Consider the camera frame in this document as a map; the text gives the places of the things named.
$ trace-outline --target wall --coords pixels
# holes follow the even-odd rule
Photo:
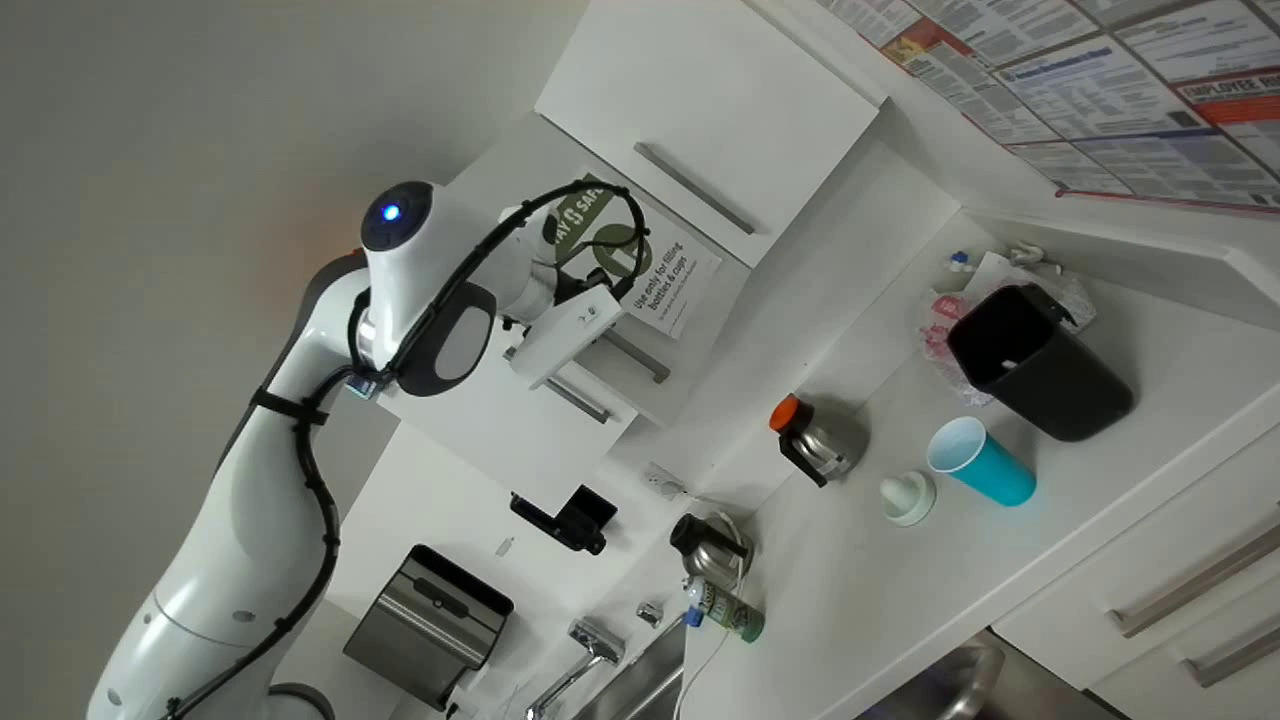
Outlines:
[[[1056,196],[1044,176],[1024,168],[1000,144],[980,136],[952,104],[888,64],[852,28],[828,16],[816,0],[748,0],[784,32],[800,36],[840,76],[888,100],[884,136],[940,188],[964,200],[976,220],[1020,220],[1048,232],[1120,244],[1160,244],[1180,252],[1248,252],[1268,288],[1280,288],[1280,216],[1260,212],[1188,212],[1172,204],[1112,204]]]
[[[4,716],[84,716],[308,272],[372,192],[500,136],[580,4],[0,8]],[[328,436],[352,484],[388,420]]]

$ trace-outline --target kitchen counter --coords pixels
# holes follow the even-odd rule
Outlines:
[[[764,428],[700,484],[776,492],[760,508],[752,576],[768,628],[756,644],[692,632],[688,720],[864,712],[1280,420],[1276,332],[1092,284],[1104,316],[1084,340],[1136,388],[1136,412],[1084,444],[1056,444],[988,404],[980,416],[1036,464],[1032,504],[1008,512],[940,480],[932,516],[896,528],[876,480],[920,468],[932,428],[968,412],[924,360],[884,368],[876,388],[856,372],[892,360],[868,352],[904,344],[908,288],[920,284],[892,284],[800,384],[868,412],[872,448],[844,484],[800,480]]]

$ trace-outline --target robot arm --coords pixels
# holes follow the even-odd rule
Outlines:
[[[312,280],[184,548],[124,628],[88,720],[324,716],[316,696],[272,688],[340,544],[340,508],[316,472],[312,428],[344,380],[364,396],[392,384],[408,396],[456,388],[480,364],[496,316],[532,328],[520,348],[532,380],[600,336],[616,316],[616,288],[588,288],[556,308],[532,280],[540,240],[520,236],[540,208],[584,188],[620,192],[644,244],[636,200],[596,180],[528,200],[496,228],[432,184],[396,184],[368,208],[364,260],[344,256]]]

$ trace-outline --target cup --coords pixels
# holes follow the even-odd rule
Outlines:
[[[956,416],[932,432],[928,468],[956,476],[1004,508],[1036,496],[1036,476],[976,416]]]

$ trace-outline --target faucet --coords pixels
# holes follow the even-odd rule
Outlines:
[[[568,692],[568,688],[572,688],[580,676],[588,676],[596,664],[620,664],[620,660],[624,660],[624,640],[612,636],[600,620],[580,620],[580,624],[572,624],[568,636],[572,636],[576,644],[584,644],[588,656],[576,660],[552,688],[544,688],[544,692],[528,704],[524,720],[544,720],[548,708],[556,704],[556,696]]]

